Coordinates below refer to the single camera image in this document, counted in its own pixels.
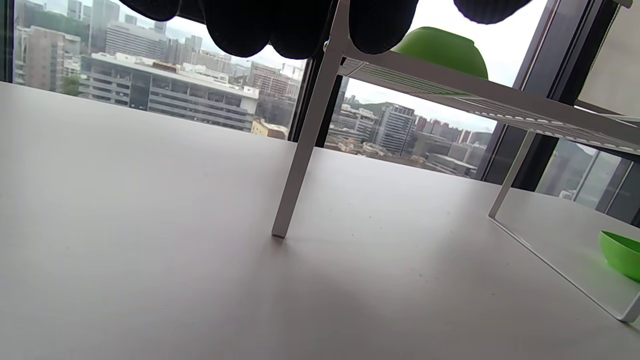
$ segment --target white metal shelf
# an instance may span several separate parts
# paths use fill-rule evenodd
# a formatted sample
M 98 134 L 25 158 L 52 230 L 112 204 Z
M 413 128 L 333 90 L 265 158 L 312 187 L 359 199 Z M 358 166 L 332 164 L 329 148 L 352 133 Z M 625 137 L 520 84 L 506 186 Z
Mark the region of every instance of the white metal shelf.
M 351 42 L 338 73 L 474 115 L 574 142 L 640 153 L 636 119 L 607 117 L 388 51 L 361 53 Z
M 496 214 L 529 150 L 534 132 L 640 153 L 640 129 L 634 124 L 638 119 L 605 116 L 580 110 L 392 51 L 378 55 L 361 53 L 349 38 L 349 0 L 340 0 L 335 12 L 330 41 L 309 101 L 300 139 L 273 223 L 272 235 L 280 238 L 287 235 L 324 111 L 335 77 L 339 74 L 528 130 L 488 214 L 489 218 L 618 320 L 633 322 L 640 316 L 640 294 L 623 313 L 611 311 L 496 219 Z

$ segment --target window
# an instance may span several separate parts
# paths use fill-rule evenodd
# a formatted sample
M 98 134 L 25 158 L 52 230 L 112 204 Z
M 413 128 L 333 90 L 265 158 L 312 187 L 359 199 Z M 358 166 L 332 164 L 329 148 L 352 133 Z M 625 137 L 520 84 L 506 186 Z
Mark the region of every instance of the window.
M 536 192 L 606 213 L 631 166 L 629 160 L 560 139 Z
M 246 132 L 254 121 L 278 125 L 265 136 L 286 138 L 304 61 L 270 45 L 236 58 L 203 24 L 175 18 L 155 26 L 118 1 L 81 3 L 15 0 L 14 83 Z M 140 36 L 123 41 L 127 33 L 107 31 L 114 22 Z
M 472 39 L 491 81 L 511 86 L 546 0 L 492 26 L 465 19 L 453 2 L 419 2 L 411 29 L 431 26 Z M 476 178 L 496 121 L 344 78 L 325 147 L 455 176 Z

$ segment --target sky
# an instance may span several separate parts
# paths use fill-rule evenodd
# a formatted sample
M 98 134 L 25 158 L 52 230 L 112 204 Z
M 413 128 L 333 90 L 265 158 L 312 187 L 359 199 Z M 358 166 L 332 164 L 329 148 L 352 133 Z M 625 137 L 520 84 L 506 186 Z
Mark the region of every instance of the sky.
M 32 0 L 46 3 L 50 11 L 66 14 L 67 0 Z M 91 6 L 93 0 L 81 0 Z M 517 11 L 510 18 L 494 25 L 476 24 L 464 18 L 455 7 L 453 0 L 420 0 L 413 18 L 411 29 L 421 26 L 440 28 L 467 37 L 476 43 L 486 62 L 489 80 L 511 86 L 518 74 L 522 60 L 533 37 L 540 16 L 547 0 L 532 0 L 527 6 Z M 152 27 L 153 22 L 120 3 L 120 20 L 124 15 L 134 15 L 138 25 Z M 182 18 L 174 18 L 167 23 L 167 36 L 183 39 L 190 35 L 202 37 L 202 47 L 210 51 L 220 52 L 214 44 L 203 24 Z M 249 66 L 247 60 L 255 60 L 272 67 L 281 67 L 283 63 L 302 67 L 304 61 L 281 57 L 271 46 L 267 46 L 259 54 L 248 58 L 234 58 L 233 62 Z M 477 117 L 464 111 L 447 108 L 406 94 L 351 79 L 346 91 L 347 96 L 355 95 L 362 103 L 394 102 L 415 109 L 417 115 L 428 119 L 437 118 L 454 127 L 472 131 L 493 131 L 496 122 Z

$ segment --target green object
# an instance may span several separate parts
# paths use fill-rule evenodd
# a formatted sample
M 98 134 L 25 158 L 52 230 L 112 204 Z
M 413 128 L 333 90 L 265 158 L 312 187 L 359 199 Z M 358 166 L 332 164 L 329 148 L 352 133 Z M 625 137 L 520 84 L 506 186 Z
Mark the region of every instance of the green object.
M 640 282 L 639 242 L 609 231 L 600 231 L 600 248 L 609 266 Z
M 486 64 L 473 40 L 448 31 L 417 28 L 392 51 L 489 80 Z

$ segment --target office building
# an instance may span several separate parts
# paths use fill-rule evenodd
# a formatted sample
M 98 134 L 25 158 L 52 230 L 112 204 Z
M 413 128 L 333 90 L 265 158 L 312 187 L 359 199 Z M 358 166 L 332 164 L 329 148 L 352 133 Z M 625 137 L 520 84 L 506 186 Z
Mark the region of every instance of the office building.
M 131 25 L 138 25 L 138 18 L 133 15 L 126 14 L 124 15 L 124 22 Z
M 31 30 L 16 26 L 13 30 L 13 82 L 26 84 L 27 43 Z
M 184 43 L 193 48 L 194 53 L 200 52 L 202 49 L 202 38 L 192 35 L 190 38 L 185 38 Z
M 251 134 L 286 140 L 289 129 L 282 125 L 269 124 L 264 119 L 256 119 L 251 125 Z
M 251 62 L 248 85 L 260 89 L 261 92 L 286 97 L 289 80 L 290 78 L 282 75 L 278 69 Z
M 164 61 L 175 65 L 193 63 L 193 47 L 186 42 L 183 44 L 177 39 L 169 39 L 164 53 Z
M 65 35 L 31 27 L 24 67 L 27 86 L 59 92 L 62 85 Z
M 81 97 L 250 132 L 258 90 L 220 84 L 153 59 L 83 56 Z
M 456 141 L 457 143 L 470 143 L 471 141 L 471 136 L 473 135 L 473 131 L 471 130 L 466 130 L 463 129 L 462 132 L 460 133 L 460 136 L 458 137 L 458 140 Z
M 85 24 L 91 24 L 91 6 L 82 6 L 82 22 Z
M 156 33 L 166 35 L 166 22 L 165 21 L 155 21 L 154 22 L 154 31 Z
M 347 129 L 346 127 L 339 127 L 333 124 L 329 124 L 329 136 L 333 136 L 338 139 L 351 140 L 355 143 L 362 143 L 364 134 L 359 133 L 356 130 Z
M 80 0 L 68 0 L 67 17 L 74 20 L 82 20 L 83 5 Z
M 402 154 L 412 129 L 415 129 L 414 120 L 413 109 L 397 104 L 384 105 L 373 143 L 391 154 Z
M 33 88 L 59 92 L 62 79 L 74 73 L 73 59 L 79 55 L 80 38 L 36 26 L 29 29 L 18 27 L 15 33 L 15 81 Z
M 434 134 L 415 132 L 416 141 L 412 154 L 421 158 L 427 158 L 429 154 L 448 156 L 451 151 L 451 142 Z
M 223 72 L 231 75 L 231 55 L 212 53 L 211 51 L 200 50 L 193 55 L 195 65 L 204 65 L 209 70 Z
M 464 177 L 473 177 L 477 170 L 475 166 L 441 154 L 429 154 L 427 164 L 432 165 L 433 170 Z
M 356 110 L 348 104 L 343 104 L 340 107 L 340 112 L 333 114 L 332 124 L 337 127 L 358 131 L 363 135 L 363 141 L 370 142 L 377 119 L 378 118 L 373 115 L 373 112 L 367 109 L 360 108 Z
M 106 50 L 107 26 L 120 18 L 120 5 L 110 0 L 93 0 L 89 26 L 91 52 Z
M 112 22 L 107 26 L 106 50 L 108 54 L 122 53 L 163 60 L 166 51 L 166 37 L 151 29 Z

